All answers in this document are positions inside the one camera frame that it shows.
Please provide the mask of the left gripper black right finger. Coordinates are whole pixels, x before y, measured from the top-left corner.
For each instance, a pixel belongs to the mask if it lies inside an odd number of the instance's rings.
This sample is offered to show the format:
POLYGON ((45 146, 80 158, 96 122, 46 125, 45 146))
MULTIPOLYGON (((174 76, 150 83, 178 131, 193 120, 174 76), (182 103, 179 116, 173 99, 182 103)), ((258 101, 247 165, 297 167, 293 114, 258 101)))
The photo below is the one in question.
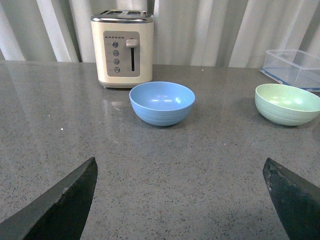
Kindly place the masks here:
POLYGON ((267 158, 263 177, 282 226, 291 240, 320 238, 320 188, 267 158))

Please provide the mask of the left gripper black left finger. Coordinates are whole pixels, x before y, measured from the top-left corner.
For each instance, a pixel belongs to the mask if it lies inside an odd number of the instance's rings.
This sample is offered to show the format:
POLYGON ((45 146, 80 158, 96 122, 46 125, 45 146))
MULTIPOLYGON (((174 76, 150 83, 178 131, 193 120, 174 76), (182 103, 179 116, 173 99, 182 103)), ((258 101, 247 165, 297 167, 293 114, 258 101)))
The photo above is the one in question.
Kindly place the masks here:
POLYGON ((79 240, 98 177, 94 157, 0 224, 2 240, 79 240))

